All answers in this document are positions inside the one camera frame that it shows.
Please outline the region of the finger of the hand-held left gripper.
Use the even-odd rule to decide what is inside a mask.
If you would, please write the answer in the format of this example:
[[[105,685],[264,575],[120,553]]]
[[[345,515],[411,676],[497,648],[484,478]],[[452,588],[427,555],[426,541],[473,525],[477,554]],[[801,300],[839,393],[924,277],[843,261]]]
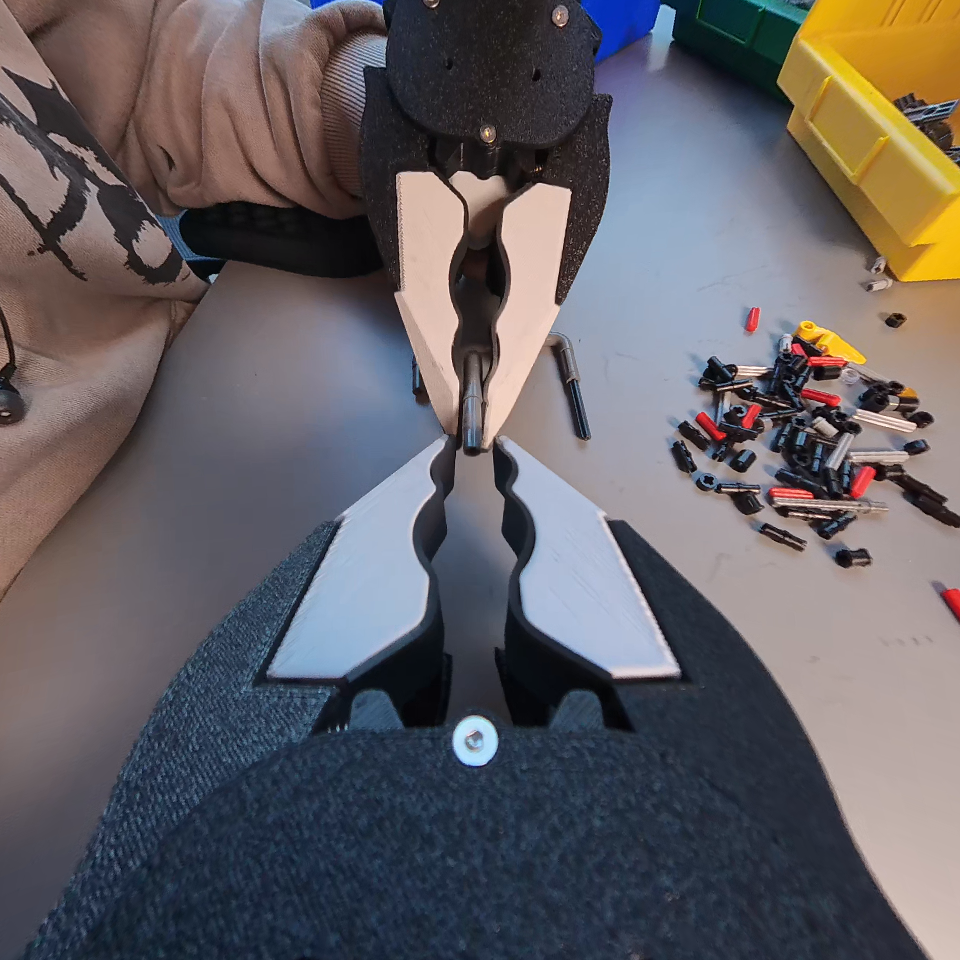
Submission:
[[[506,203],[497,234],[506,288],[493,323],[497,360],[486,378],[482,449],[488,450],[513,410],[545,345],[560,306],[571,190],[533,183]]]
[[[461,387],[452,357],[461,315],[452,289],[467,246],[467,205],[435,172],[401,172],[395,186],[395,300],[440,427],[455,436]]]

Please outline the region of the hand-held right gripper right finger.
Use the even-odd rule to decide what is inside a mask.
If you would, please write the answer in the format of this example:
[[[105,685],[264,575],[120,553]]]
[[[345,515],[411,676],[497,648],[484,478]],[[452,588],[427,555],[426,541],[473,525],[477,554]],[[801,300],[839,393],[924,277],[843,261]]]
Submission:
[[[501,532],[515,555],[495,662],[510,719],[545,727],[571,692],[629,729],[618,689],[674,683],[682,668],[605,510],[506,436],[493,447]]]

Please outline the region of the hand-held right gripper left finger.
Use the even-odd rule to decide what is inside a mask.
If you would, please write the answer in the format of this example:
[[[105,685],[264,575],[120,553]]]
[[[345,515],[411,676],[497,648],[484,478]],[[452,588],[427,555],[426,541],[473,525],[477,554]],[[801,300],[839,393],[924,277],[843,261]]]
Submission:
[[[456,440],[435,440],[336,520],[266,667],[272,682],[332,687],[346,720],[382,690],[410,727],[436,726],[450,701],[451,656],[432,561],[447,534]]]

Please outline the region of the dark grey elbow connector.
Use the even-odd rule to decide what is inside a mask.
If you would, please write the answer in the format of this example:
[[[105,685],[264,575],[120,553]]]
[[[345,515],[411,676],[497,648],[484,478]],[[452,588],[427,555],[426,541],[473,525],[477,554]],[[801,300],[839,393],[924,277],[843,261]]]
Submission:
[[[483,354],[471,349],[462,361],[461,439],[462,450],[467,456],[476,456],[483,451],[484,408]]]

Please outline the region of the person's left forearm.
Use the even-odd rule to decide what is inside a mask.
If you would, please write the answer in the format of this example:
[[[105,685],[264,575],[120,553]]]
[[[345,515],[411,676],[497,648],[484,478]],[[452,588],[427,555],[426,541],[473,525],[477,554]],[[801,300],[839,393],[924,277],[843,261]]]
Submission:
[[[374,2],[155,2],[119,163],[153,212],[250,201],[362,213],[364,71]]]

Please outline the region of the grey desk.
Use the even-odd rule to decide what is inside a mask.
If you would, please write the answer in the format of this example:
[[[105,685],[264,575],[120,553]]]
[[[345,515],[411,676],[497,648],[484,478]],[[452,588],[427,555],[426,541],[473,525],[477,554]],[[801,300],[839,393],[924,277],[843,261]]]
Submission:
[[[868,569],[793,556],[667,454],[690,355],[759,363],[802,321],[917,390],[922,473],[958,479],[958,282],[866,292],[875,253],[786,132],[788,109],[654,31],[599,65],[613,97],[601,227],[507,435],[674,565],[750,642],[821,755],[864,856],[928,954],[958,958],[958,586],[944,541]],[[745,332],[752,306],[756,332]],[[883,318],[900,312],[899,329]],[[382,273],[230,264],[163,359],[138,424],[2,602],[2,958],[57,903],[154,704],[319,523],[439,437]]]

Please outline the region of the grey bent rod red caps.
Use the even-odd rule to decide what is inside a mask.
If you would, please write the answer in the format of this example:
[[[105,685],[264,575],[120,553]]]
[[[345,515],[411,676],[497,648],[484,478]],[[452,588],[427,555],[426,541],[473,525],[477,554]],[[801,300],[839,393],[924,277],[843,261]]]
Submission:
[[[583,402],[580,387],[580,373],[577,366],[573,344],[570,338],[558,331],[550,331],[539,346],[534,346],[534,340],[528,335],[520,337],[519,363],[513,364],[512,357],[501,345],[499,336],[491,333],[491,349],[478,350],[484,357],[483,367],[483,396],[484,433],[483,451],[490,449],[498,435],[501,426],[512,413],[520,394],[529,378],[532,366],[536,363],[539,352],[550,351],[557,364],[561,385],[565,390],[571,411],[574,432],[576,436],[587,441],[592,437],[586,408]],[[455,423],[461,438],[461,401],[459,421]]]

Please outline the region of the blue storage bin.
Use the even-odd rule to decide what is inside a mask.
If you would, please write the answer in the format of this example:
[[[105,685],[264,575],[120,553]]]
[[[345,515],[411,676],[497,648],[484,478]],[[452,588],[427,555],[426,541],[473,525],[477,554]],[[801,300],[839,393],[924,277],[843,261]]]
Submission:
[[[602,63],[651,33],[662,6],[661,1],[582,1],[602,33],[595,62]]]

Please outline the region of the green storage bin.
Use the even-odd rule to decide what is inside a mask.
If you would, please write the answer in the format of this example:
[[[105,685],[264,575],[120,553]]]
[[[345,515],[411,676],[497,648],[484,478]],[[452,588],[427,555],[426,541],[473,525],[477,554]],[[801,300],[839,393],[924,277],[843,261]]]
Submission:
[[[786,102],[778,85],[786,55],[813,1],[670,1],[673,41]]]

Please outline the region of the pile of black red pins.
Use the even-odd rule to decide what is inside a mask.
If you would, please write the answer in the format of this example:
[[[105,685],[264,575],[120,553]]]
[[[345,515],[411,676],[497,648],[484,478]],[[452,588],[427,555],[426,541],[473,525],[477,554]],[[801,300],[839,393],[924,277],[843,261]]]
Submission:
[[[667,454],[696,498],[784,553],[823,548],[842,570],[877,565],[886,533],[909,560],[943,541],[958,569],[958,479],[923,474],[938,452],[932,416],[904,383],[797,335],[758,363],[704,349],[690,361],[694,397],[670,421]]]

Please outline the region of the yellow storage bin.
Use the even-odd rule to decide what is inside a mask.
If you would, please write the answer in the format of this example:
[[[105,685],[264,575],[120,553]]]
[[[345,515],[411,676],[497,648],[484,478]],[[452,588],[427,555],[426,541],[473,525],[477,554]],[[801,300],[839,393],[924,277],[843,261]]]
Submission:
[[[787,129],[901,282],[959,277],[959,170],[895,106],[958,99],[957,1],[819,1],[777,79]]]

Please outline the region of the heap of dark grey bricks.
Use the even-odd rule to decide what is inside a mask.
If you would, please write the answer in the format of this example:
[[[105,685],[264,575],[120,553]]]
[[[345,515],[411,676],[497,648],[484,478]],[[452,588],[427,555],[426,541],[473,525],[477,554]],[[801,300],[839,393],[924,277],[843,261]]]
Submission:
[[[893,105],[951,162],[959,164],[959,146],[954,143],[954,128],[950,123],[958,109],[958,99],[929,103],[908,93],[894,99]]]

